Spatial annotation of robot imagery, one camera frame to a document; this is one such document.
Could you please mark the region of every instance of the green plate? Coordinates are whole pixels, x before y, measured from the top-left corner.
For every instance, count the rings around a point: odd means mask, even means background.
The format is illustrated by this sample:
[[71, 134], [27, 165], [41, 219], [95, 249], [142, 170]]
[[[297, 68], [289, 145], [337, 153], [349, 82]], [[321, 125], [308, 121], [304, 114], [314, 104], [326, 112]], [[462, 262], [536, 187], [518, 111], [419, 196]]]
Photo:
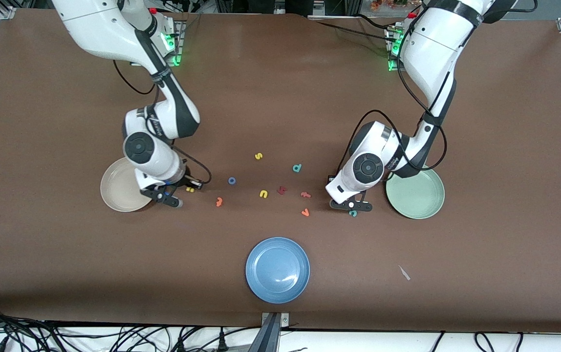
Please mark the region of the green plate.
[[427, 219], [439, 212], [446, 190], [435, 171], [420, 171], [408, 178], [390, 177], [385, 183], [387, 198], [400, 214], [411, 219]]

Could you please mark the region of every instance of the white robotic arm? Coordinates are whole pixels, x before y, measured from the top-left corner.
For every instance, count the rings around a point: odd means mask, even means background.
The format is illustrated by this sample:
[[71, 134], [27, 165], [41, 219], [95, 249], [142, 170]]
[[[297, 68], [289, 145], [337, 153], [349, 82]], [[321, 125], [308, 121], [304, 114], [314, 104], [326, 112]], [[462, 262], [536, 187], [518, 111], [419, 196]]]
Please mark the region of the white robotic arm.
[[428, 99], [428, 111], [413, 137], [396, 134], [376, 121], [363, 125], [350, 145], [350, 159], [326, 185], [332, 207], [352, 210], [354, 196], [376, 185], [385, 169], [409, 177], [424, 168], [454, 96], [456, 61], [493, 4], [493, 0], [431, 0], [417, 18], [405, 20], [407, 38], [399, 60]]
[[81, 49], [100, 58], [138, 63], [161, 89], [166, 100], [126, 114], [123, 150], [136, 167], [142, 194], [180, 207], [180, 200], [171, 194], [167, 200], [156, 188], [181, 183], [202, 187], [195, 179], [184, 179], [186, 167], [168, 145], [175, 138], [191, 136], [200, 116], [164, 60], [166, 47], [157, 46], [164, 35], [158, 30], [159, 23], [164, 26], [161, 18], [149, 13], [142, 0], [53, 0], [53, 4]]

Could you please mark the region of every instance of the brown tabletop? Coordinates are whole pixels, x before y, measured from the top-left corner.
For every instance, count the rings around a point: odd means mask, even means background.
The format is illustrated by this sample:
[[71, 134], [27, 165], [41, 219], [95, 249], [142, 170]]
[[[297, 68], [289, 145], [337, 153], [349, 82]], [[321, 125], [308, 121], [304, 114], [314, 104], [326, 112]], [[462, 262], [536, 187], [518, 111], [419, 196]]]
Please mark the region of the brown tabletop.
[[[202, 16], [174, 69], [202, 123], [177, 144], [213, 182], [179, 190], [182, 209], [123, 214], [104, 205], [100, 179], [122, 158], [124, 114], [153, 96], [79, 49], [55, 11], [18, 10], [0, 24], [0, 309], [225, 326], [284, 310], [301, 328], [561, 331], [555, 23], [474, 33], [444, 125], [446, 202], [426, 220], [397, 214], [382, 185], [368, 191], [370, 213], [328, 205], [326, 177], [363, 113], [382, 109], [406, 133], [421, 114], [382, 46], [294, 15]], [[143, 69], [120, 66], [150, 86]], [[252, 247], [273, 236], [300, 243], [311, 263], [305, 292], [280, 306], [256, 298], [244, 275]]]

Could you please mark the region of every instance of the plate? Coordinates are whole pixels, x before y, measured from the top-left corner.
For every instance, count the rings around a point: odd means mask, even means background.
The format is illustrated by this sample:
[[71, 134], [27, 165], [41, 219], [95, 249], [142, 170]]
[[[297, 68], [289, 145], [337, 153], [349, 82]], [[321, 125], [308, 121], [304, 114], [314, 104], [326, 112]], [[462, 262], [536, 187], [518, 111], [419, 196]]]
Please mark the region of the plate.
[[134, 212], [151, 202], [139, 193], [135, 167], [126, 158], [111, 164], [102, 175], [100, 195], [106, 205], [118, 212]]
[[439, 212], [446, 199], [446, 190], [434, 170], [401, 178], [393, 174], [385, 183], [389, 202], [403, 216], [427, 219]]
[[252, 292], [268, 303], [280, 305], [296, 299], [307, 287], [309, 258], [302, 247], [287, 238], [259, 242], [245, 263]]

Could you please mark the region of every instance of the white speck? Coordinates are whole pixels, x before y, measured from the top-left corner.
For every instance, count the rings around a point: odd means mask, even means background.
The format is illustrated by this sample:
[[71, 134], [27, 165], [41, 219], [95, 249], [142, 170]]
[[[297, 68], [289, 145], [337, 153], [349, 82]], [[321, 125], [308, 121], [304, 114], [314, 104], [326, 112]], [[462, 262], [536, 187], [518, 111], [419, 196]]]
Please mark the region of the white speck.
[[400, 268], [400, 270], [402, 270], [402, 274], [404, 275], [404, 277], [410, 281], [410, 276], [404, 271], [404, 269], [401, 266], [398, 266]]

